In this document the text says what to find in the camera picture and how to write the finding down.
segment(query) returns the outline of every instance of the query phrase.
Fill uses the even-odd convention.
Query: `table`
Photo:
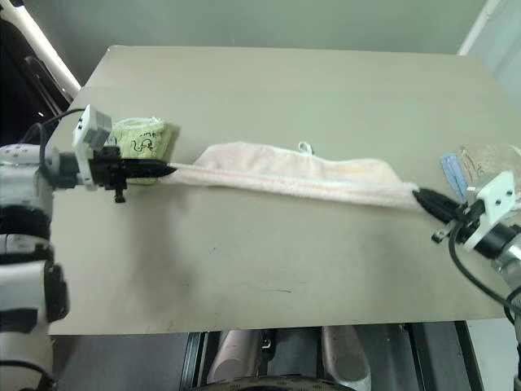
[[[378,157],[451,194],[440,156],[515,143],[521,122],[477,59],[355,51],[113,46],[73,107],[181,127],[171,161],[247,141],[330,160]],[[70,150],[76,118],[51,143]],[[229,188],[131,187],[126,204],[55,196],[52,239],[71,296],[55,334],[498,318],[449,260],[425,213]],[[506,286],[475,254],[476,275]]]

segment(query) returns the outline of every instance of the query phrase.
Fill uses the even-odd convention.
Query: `white bracket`
[[[94,157],[94,151],[103,147],[111,131],[111,118],[88,104],[72,132],[72,148],[80,169],[78,182],[87,190],[98,188],[92,179],[89,160]]]
[[[472,250],[499,221],[515,207],[514,173],[503,171],[476,194],[484,203],[485,212],[479,217],[479,227],[465,242],[465,250]]]

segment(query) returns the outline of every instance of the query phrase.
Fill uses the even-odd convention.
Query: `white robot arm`
[[[160,160],[121,159],[105,147],[111,118],[87,106],[73,131],[74,153],[42,145],[0,148],[0,389],[48,390],[52,379],[49,324],[68,313],[68,290],[50,242],[55,189],[84,185],[115,190],[125,202],[127,178],[174,171]]]

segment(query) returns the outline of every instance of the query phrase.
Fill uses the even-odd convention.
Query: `towel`
[[[173,128],[159,118],[127,118],[114,125],[107,144],[117,145],[124,158],[163,159],[172,134]],[[147,185],[157,179],[128,179],[128,182]]]
[[[516,206],[521,209],[521,149],[508,144],[466,144],[459,148],[458,159],[468,183],[478,184],[483,176],[513,171]]]
[[[193,165],[172,164],[177,171],[165,184],[237,187],[289,196],[421,210],[391,166],[376,159],[324,160],[307,143],[294,152],[254,143],[209,147]]]
[[[453,188],[459,200],[463,202],[466,198],[468,185],[459,164],[458,154],[454,152],[444,154],[441,157],[441,167],[449,185]]]

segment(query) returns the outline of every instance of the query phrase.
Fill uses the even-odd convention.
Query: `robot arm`
[[[471,203],[460,205],[429,189],[420,189],[414,195],[426,211],[447,224],[432,236],[432,240],[440,243],[449,237],[449,253],[454,265],[477,288],[504,306],[521,346],[521,306],[518,299],[521,294],[521,226],[506,226],[500,222],[515,207],[514,175],[503,172],[483,186],[469,189],[468,196],[474,201]],[[511,294],[502,297],[479,281],[459,261],[456,244],[462,244],[467,251],[474,249],[491,260],[493,269],[512,289]],[[521,372],[514,378],[514,389],[521,391]]]
[[[0,148],[0,389],[52,389],[49,324],[68,313],[67,284],[50,242],[53,192],[84,185],[114,190],[127,178],[157,178],[160,160],[122,159],[105,147],[111,119],[88,106],[73,132],[74,153],[16,144]]]

